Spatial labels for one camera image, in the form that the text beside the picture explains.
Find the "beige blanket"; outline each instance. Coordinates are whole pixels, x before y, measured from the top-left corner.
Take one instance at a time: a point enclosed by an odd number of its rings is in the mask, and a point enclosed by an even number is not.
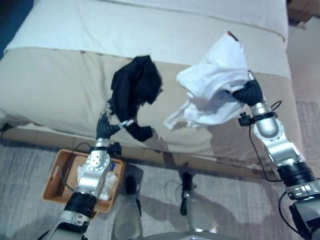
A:
[[[99,112],[111,97],[115,71],[129,63],[128,58],[90,52],[24,48],[9,51],[0,62],[0,124],[34,123],[77,136],[95,137]],[[123,146],[125,157],[139,157],[152,149],[205,158],[230,165],[257,168],[250,145],[248,128],[236,119],[209,128],[168,130],[164,119],[186,100],[187,91],[176,81],[176,75],[187,65],[156,62],[162,77],[163,92],[152,104],[138,111],[140,126],[151,126],[154,135],[146,142],[133,139],[125,130],[112,140]],[[287,136],[302,149],[301,132],[291,81],[287,78],[256,74],[270,104],[282,100],[277,112]],[[118,122],[114,116],[112,122]]]

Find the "wooden basket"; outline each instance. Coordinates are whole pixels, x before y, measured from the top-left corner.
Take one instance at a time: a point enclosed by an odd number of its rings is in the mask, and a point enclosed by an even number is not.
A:
[[[55,157],[54,164],[42,193],[42,199],[44,201],[66,204],[73,192],[64,185],[61,179],[62,169],[64,168],[64,179],[66,183],[71,188],[76,188],[78,166],[86,163],[88,155],[89,154],[83,152],[72,152],[68,149],[61,149]],[[117,180],[113,188],[112,197],[108,200],[99,199],[97,201],[95,206],[96,213],[107,213],[110,210],[114,203],[116,191],[124,174],[124,163],[116,158],[112,158],[111,160],[115,163],[112,172],[117,176]]]

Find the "floor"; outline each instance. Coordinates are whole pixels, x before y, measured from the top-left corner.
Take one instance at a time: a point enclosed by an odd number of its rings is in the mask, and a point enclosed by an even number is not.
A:
[[[0,144],[0,239],[36,239],[50,228],[63,209],[44,202],[41,194],[58,149],[4,140]],[[129,164],[126,174],[142,177],[140,201],[144,236],[186,230],[179,214],[180,178],[176,170]],[[281,183],[195,174],[196,194],[215,217],[218,232],[246,240],[299,239],[281,220],[277,202]],[[107,214],[99,214],[88,239],[110,239],[112,222],[122,196]]]

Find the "mattress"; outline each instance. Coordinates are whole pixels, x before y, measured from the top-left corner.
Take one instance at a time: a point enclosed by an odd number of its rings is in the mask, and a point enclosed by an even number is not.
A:
[[[152,105],[139,109],[137,121],[151,126],[154,134],[139,142],[125,130],[118,132],[112,140],[121,143],[122,155],[203,169],[209,162],[257,169],[248,128],[240,127],[237,119],[208,128],[171,131],[163,126],[186,100],[177,73],[197,63],[215,40],[231,31],[240,39],[269,103],[282,100],[279,118],[302,150],[286,43],[278,32],[190,12],[93,0],[76,3],[40,1],[7,47],[0,61],[0,126],[19,127],[4,137],[68,148],[82,140],[94,142],[114,73],[131,58],[150,54],[163,91]],[[88,12],[94,17],[87,17]],[[118,123],[116,117],[112,123]],[[262,145],[255,142],[264,158]]]
[[[10,50],[0,62],[0,119],[20,122],[20,125],[33,123],[94,139],[98,113],[112,94],[113,74],[130,61],[92,52],[36,48]],[[122,130],[111,140],[136,149],[184,154],[257,168],[248,128],[240,127],[236,119],[209,128],[171,131],[163,126],[164,119],[186,99],[187,91],[175,81],[175,77],[188,66],[158,61],[155,65],[162,77],[163,92],[152,105],[142,106],[137,115],[140,126],[154,129],[153,137],[139,142]],[[256,77],[270,103],[283,101],[279,117],[286,126],[287,135],[302,149],[291,82],[277,75],[257,73]],[[112,123],[118,123],[116,117]],[[139,158],[132,151],[125,157],[132,156]]]

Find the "bed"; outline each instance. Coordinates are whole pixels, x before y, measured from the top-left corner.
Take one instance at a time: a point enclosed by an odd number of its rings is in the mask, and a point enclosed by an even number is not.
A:
[[[286,46],[286,1],[41,0],[0,61],[0,128],[11,140],[72,149],[95,141],[98,113],[111,97],[114,73],[135,56],[150,55],[162,93],[138,111],[151,126],[145,142],[126,131],[113,136],[122,155],[169,166],[237,175],[260,169],[248,128],[237,119],[222,125],[168,130],[163,121],[187,91],[178,72],[197,63],[226,31],[240,39],[249,68],[269,103],[282,100],[279,118],[302,147]],[[118,123],[116,117],[112,123]],[[256,141],[264,158],[264,149]],[[271,164],[265,162],[271,170]]]

